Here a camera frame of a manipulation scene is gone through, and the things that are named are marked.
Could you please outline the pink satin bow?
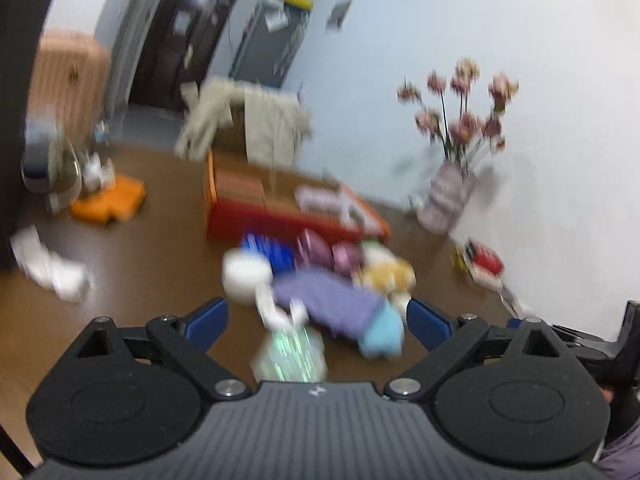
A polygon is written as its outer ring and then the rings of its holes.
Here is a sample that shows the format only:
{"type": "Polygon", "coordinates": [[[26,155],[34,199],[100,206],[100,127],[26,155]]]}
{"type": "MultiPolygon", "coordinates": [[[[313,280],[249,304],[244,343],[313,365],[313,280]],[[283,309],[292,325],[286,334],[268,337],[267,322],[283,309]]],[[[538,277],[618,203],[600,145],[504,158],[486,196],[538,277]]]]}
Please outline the pink satin bow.
{"type": "Polygon", "coordinates": [[[349,242],[327,243],[319,234],[305,230],[295,243],[296,266],[320,266],[350,278],[363,267],[363,252],[349,242]]]}

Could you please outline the orange cloth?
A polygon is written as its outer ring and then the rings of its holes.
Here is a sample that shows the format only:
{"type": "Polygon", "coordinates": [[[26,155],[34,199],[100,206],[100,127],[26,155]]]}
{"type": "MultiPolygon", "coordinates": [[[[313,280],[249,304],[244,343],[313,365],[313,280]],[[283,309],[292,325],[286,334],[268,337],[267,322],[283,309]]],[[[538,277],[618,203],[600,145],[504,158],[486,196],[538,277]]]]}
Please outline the orange cloth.
{"type": "Polygon", "coordinates": [[[107,188],[78,198],[70,205],[76,219],[106,226],[112,221],[129,221],[146,199],[145,184],[116,172],[115,181],[107,188]]]}

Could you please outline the wall picture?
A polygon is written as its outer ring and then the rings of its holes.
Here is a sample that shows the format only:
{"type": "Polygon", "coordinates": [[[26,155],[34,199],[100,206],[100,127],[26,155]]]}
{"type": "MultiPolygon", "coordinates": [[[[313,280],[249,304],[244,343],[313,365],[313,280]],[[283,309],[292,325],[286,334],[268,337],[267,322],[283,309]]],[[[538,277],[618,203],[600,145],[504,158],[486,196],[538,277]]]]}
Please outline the wall picture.
{"type": "Polygon", "coordinates": [[[347,13],[352,6],[352,0],[340,0],[334,4],[331,14],[326,20],[326,30],[339,32],[346,20],[347,13]]]}

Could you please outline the light blue plush ball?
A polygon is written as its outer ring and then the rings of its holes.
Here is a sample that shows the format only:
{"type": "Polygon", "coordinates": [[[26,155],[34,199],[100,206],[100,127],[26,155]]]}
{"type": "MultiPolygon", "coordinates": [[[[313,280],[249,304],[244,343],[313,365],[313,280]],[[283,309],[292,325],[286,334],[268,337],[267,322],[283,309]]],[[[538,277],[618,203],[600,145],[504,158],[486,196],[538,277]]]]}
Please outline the light blue plush ball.
{"type": "Polygon", "coordinates": [[[367,359],[398,359],[402,355],[405,325],[398,311],[388,302],[358,339],[358,348],[367,359]]]}

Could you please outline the pink textured vase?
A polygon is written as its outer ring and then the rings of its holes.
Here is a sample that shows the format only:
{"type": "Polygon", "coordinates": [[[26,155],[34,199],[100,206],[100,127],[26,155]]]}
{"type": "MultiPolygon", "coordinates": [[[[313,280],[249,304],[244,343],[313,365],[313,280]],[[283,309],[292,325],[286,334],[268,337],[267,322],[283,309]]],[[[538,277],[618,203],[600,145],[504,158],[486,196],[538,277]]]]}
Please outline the pink textured vase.
{"type": "Polygon", "coordinates": [[[447,235],[457,223],[476,182],[475,174],[454,162],[444,162],[432,177],[418,211],[421,226],[434,235],[447,235]]]}

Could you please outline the clear plastic bag clutter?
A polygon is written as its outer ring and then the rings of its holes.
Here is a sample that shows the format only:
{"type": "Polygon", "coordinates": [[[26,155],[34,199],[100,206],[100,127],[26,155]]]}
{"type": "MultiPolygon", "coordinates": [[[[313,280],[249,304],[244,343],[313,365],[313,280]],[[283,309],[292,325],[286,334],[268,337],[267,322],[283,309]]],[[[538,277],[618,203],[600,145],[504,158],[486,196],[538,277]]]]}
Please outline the clear plastic bag clutter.
{"type": "Polygon", "coordinates": [[[77,151],[52,106],[26,120],[21,177],[27,191],[46,196],[51,214],[116,184],[113,163],[85,148],[77,151]]]}

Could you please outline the black paper bag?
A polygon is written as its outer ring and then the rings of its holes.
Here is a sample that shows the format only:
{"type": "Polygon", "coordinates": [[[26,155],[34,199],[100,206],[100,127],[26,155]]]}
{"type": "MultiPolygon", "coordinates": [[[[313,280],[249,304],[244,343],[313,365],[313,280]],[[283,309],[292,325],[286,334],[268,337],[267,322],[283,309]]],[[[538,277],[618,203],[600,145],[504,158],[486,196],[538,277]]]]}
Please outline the black paper bag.
{"type": "Polygon", "coordinates": [[[51,0],[1,0],[1,269],[15,260],[10,237],[24,196],[21,159],[32,69],[51,0]]]}

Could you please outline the grey refrigerator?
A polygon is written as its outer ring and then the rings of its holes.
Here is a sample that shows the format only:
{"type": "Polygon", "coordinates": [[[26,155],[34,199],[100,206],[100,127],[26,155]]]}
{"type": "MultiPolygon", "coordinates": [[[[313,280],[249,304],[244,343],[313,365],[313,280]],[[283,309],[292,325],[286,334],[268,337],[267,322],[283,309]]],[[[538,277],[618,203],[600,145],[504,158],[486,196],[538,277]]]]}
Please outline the grey refrigerator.
{"type": "Polygon", "coordinates": [[[229,77],[281,88],[306,35],[310,11],[280,1],[255,6],[235,52],[229,77]]]}

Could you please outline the purple knitted cloth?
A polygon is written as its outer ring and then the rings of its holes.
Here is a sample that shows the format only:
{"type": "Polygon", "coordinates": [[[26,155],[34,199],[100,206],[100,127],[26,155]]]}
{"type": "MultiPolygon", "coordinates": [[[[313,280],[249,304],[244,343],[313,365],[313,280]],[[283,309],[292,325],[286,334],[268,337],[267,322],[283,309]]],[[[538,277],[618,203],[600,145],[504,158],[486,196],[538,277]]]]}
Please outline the purple knitted cloth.
{"type": "Polygon", "coordinates": [[[358,339],[383,310],[385,299],[347,278],[310,266],[278,276],[271,285],[278,304],[301,301],[311,321],[334,336],[358,339]]]}

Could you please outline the pink suitcase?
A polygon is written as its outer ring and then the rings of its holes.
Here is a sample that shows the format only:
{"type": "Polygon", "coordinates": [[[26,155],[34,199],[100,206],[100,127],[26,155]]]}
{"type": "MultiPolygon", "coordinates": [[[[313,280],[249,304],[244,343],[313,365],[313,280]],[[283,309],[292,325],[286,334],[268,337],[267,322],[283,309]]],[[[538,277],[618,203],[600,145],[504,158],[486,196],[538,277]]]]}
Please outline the pink suitcase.
{"type": "Polygon", "coordinates": [[[88,146],[102,115],[111,59],[111,51],[84,32],[44,32],[32,70],[27,116],[52,117],[74,148],[88,146]]]}

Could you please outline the beige jacket on chair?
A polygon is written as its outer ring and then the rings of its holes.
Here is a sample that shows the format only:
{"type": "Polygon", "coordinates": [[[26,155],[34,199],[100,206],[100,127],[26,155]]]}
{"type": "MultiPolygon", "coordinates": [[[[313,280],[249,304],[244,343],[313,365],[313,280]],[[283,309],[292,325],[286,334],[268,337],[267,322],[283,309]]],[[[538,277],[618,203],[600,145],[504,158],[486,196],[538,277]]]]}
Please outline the beige jacket on chair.
{"type": "Polygon", "coordinates": [[[293,93],[221,77],[200,86],[187,82],[180,92],[186,120],[175,154],[184,159],[219,150],[254,165],[288,168],[312,135],[311,114],[293,93]]]}

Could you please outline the white round bowl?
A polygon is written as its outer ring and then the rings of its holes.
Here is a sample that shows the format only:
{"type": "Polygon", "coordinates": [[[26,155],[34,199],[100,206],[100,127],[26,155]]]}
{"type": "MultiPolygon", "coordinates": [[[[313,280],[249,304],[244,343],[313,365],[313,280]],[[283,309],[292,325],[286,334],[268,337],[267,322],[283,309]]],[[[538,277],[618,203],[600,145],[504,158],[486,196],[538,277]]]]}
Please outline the white round bowl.
{"type": "Polygon", "coordinates": [[[258,286],[273,280],[269,260],[257,252],[235,248],[222,257],[221,283],[226,297],[243,306],[254,306],[258,286]]]}

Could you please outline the yellow white plush toy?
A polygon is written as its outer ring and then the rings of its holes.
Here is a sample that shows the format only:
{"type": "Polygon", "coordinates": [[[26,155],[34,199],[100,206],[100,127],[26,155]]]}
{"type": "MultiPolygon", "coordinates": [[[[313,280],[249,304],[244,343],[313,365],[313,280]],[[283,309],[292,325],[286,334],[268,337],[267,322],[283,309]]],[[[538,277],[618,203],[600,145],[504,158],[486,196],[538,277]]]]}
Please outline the yellow white plush toy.
{"type": "Polygon", "coordinates": [[[416,274],[407,260],[397,257],[379,242],[361,244],[362,267],[352,274],[352,284],[381,295],[411,292],[416,286],[416,274]]]}

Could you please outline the dark brown door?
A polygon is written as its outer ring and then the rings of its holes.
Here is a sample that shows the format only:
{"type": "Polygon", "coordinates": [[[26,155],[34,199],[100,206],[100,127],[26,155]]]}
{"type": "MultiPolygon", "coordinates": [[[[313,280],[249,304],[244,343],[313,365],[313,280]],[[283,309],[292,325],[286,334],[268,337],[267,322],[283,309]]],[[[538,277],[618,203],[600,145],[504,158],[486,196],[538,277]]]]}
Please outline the dark brown door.
{"type": "Polygon", "coordinates": [[[182,112],[181,86],[201,84],[236,0],[160,0],[128,103],[182,112]]]}

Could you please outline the red orange cardboard box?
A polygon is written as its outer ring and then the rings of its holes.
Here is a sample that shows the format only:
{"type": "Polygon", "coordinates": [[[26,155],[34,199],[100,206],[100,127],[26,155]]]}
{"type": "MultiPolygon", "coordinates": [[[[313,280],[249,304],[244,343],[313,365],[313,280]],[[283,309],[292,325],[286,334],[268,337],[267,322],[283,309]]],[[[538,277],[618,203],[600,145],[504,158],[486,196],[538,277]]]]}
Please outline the red orange cardboard box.
{"type": "Polygon", "coordinates": [[[311,179],[293,171],[252,165],[239,156],[210,150],[205,159],[206,235],[210,240],[240,240],[245,233],[257,233],[293,243],[305,230],[319,234],[326,242],[358,243],[367,237],[387,240],[390,226],[346,184],[311,179]],[[266,199],[262,205],[217,200],[214,172],[226,170],[258,177],[264,184],[266,199]],[[330,212],[301,211],[294,191],[301,185],[329,188],[339,192],[345,210],[330,212]]]}

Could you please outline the white small box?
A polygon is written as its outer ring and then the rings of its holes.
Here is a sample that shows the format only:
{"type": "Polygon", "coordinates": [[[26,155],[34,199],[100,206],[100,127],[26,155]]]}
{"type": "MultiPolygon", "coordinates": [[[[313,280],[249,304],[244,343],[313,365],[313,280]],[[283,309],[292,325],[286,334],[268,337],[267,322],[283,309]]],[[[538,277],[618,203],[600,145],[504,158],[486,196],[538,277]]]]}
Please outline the white small box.
{"type": "Polygon", "coordinates": [[[494,292],[500,292],[500,290],[503,289],[502,278],[480,266],[467,266],[464,273],[478,286],[493,290],[494,292]]]}

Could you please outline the blue plastic packet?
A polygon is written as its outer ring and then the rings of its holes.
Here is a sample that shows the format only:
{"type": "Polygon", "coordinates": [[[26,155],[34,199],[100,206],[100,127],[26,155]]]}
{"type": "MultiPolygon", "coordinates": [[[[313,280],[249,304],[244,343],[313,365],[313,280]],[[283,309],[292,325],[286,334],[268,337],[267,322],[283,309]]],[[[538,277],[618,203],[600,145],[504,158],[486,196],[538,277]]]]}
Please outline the blue plastic packet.
{"type": "Polygon", "coordinates": [[[274,237],[256,233],[245,233],[241,247],[252,254],[264,256],[274,275],[292,272],[295,269],[293,247],[274,237]]]}

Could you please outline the lilac fluffy towel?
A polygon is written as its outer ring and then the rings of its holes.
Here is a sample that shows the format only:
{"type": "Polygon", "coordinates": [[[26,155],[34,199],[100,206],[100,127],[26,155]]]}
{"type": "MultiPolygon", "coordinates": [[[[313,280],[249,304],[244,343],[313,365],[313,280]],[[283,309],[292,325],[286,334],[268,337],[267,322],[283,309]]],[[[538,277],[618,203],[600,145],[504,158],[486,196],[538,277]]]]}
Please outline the lilac fluffy towel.
{"type": "Polygon", "coordinates": [[[294,191],[297,207],[301,211],[330,212],[338,214],[346,208],[339,192],[329,188],[301,185],[294,191]]]}

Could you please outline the iridescent plastic bag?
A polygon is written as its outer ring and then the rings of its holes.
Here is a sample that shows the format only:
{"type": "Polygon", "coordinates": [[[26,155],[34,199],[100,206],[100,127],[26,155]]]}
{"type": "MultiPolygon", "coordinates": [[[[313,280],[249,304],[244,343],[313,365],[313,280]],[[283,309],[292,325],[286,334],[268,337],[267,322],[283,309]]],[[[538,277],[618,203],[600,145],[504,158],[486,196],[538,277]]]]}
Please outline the iridescent plastic bag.
{"type": "Polygon", "coordinates": [[[323,339],[307,327],[270,333],[250,368],[256,382],[323,382],[328,372],[323,339]]]}

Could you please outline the red cigarette box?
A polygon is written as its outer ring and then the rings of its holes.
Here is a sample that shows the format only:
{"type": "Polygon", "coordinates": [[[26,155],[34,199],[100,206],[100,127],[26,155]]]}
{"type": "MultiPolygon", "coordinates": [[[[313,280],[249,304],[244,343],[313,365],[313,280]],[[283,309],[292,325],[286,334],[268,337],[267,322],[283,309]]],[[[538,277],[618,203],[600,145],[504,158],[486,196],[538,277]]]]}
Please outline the red cigarette box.
{"type": "Polygon", "coordinates": [[[469,240],[463,247],[463,253],[466,261],[474,269],[480,269],[493,276],[503,274],[504,264],[499,256],[477,240],[469,240]]]}

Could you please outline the dried pink flowers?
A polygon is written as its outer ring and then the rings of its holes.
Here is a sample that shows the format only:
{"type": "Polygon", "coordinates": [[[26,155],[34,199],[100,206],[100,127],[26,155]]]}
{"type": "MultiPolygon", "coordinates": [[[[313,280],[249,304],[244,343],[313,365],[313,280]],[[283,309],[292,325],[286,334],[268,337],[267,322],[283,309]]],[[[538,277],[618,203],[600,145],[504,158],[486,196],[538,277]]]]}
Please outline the dried pink flowers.
{"type": "Polygon", "coordinates": [[[472,58],[459,58],[454,72],[446,78],[434,70],[424,88],[405,80],[398,87],[398,102],[414,105],[416,128],[431,144],[442,148],[446,162],[462,174],[487,154],[506,148],[502,118],[520,92],[520,83],[505,73],[492,76],[487,86],[491,107],[486,116],[470,109],[470,96],[480,79],[480,66],[472,58]]]}

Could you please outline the crumpled white tissue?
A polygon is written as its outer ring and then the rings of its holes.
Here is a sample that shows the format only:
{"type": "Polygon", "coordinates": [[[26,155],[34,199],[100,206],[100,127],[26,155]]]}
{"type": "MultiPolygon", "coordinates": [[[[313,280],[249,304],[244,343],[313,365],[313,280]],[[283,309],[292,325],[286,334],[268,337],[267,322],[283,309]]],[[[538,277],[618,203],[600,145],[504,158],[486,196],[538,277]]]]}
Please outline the crumpled white tissue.
{"type": "Polygon", "coordinates": [[[10,244],[18,268],[58,299],[79,304],[93,288],[88,266],[52,252],[40,240],[35,226],[18,230],[10,237],[10,244]]]}

